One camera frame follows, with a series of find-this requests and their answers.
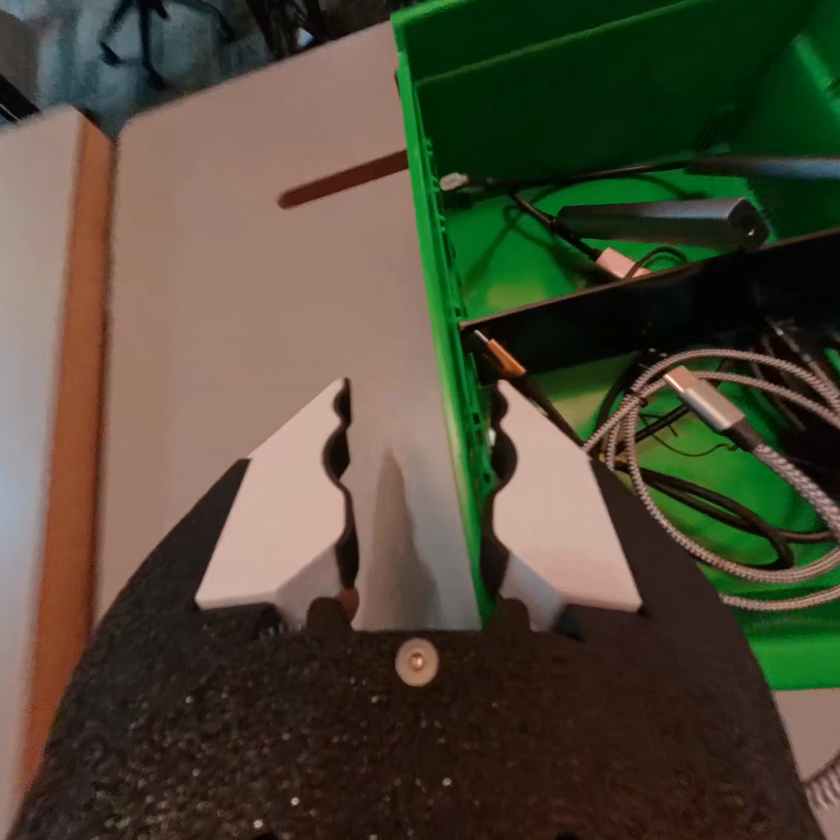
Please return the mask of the large green plastic bin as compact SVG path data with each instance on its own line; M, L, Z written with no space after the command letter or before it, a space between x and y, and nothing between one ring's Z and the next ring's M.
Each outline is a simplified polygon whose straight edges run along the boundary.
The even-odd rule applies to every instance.
M433 77L402 101L407 159L420 245L432 250L424 267L442 386L455 415L449 430L457 487L464 507L472 576L479 606L494 599L480 572L481 517L496 480L490 465L491 391L498 370L480 350L467 351L459 324L572 295L616 280L645 277L702 260L838 229L838 2L814 2L803 29L783 47L738 106L722 140L678 140L690 110L676 95L708 95L714 84L743 81L744 49L735 70L715 58L701 74L682 59L675 80L653 82L652 71L674 63L652 51L666 21L615 22L576 40L558 40L535 56L518 54L516 81L561 84L572 115L618 135L617 127L671 109L652 140L620 142L616 150L562 144L560 158L527 164L534 129L506 117L516 156L492 151L487 163L469 151L453 162L421 162L432 150L421 139L420 93L441 85L444 106L487 100L457 92L468 79L489 92L511 92L502 65L479 64ZM636 354L654 362L600 427L603 397ZM722 606L746 637L775 690L838 688L838 325L767 318L738 347L713 340L682 350L638 350L575 367L534 374L554 407L582 438L582 451L629 497L632 524L653 527L666 554L687 560L707 581L701 590ZM641 411L666 413L686 405L673 442L703 450L720 438L737 451L675 458L657 444L635 450ZM774 526L833 534L831 543L794 546L794 564L770 570L776 552L765 540L697 514L652 491L639 466L661 470L740 502Z

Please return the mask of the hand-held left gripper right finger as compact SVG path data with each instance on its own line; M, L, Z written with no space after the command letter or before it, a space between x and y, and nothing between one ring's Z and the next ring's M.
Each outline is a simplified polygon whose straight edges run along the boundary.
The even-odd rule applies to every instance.
M568 606L636 614L643 606L590 458L508 381L491 391L490 465L481 517L487 592L519 602L531 630Z

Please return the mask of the black braided cable yellow tie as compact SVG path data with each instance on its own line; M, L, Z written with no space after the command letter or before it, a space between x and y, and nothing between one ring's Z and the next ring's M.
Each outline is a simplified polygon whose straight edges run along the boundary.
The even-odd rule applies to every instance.
M637 353L631 358L625 370L620 374L608 393L603 397L602 404L598 410L595 426L602 426L618 410L621 400L629 391L636 379L652 366L654 362L664 359L664 355L655 350ZM635 450L650 448L652 444L667 449L670 453L670 460L675 458L700 459L711 455L713 452L724 449L737 451L735 444L729 444L720 438L714 445L696 451L677 446L673 438L677 437L683 419L689 417L694 420L694 415L686 405L674 406L666 413L654 413L648 410L640 412L637 420L635 433ZM645 484L652 491L656 491L689 509L696 511L703 517L719 522L730 529L751 534L769 543L776 552L776 560L768 564L770 570L783 570L794 564L794 546L817 545L831 543L833 534L824 529L820 523L816 530L795 531L774 526L759 513L740 502L731 499L719 490L702 486L695 481L687 480L684 477L671 476L661 470L650 469L644 465L639 466L639 471Z

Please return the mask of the pale table brown edge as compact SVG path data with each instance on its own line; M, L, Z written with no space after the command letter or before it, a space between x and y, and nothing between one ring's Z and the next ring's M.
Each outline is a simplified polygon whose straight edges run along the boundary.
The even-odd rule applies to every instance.
M2 132L2 832L92 624L115 150L51 109Z

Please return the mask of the black bin divider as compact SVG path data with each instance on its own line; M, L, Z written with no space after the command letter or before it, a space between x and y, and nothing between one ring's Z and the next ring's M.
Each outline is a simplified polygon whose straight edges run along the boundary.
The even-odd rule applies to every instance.
M839 231L789 238L522 308L462 321L498 341L534 374L638 350L677 351L713 340L745 346L766 319L838 325Z

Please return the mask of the black chair base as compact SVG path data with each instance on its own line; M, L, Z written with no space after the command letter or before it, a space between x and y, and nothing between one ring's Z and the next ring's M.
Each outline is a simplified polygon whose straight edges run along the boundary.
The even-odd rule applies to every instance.
M154 68L151 59L151 20L156 15L162 20L169 18L163 1L118 1L115 3L108 20L102 27L98 36L98 47L101 59L111 65L117 66L122 59L110 46L113 36L119 31L126 15L134 10L137 12L140 31L140 62L148 85L155 91L166 89L166 82L163 76Z

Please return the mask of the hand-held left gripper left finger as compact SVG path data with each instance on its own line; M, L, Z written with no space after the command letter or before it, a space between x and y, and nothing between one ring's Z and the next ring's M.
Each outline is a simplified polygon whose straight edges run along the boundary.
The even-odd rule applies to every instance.
M354 618L360 549L343 483L351 423L351 383L339 378L252 452L198 607L268 604L300 627L314 600L331 597Z

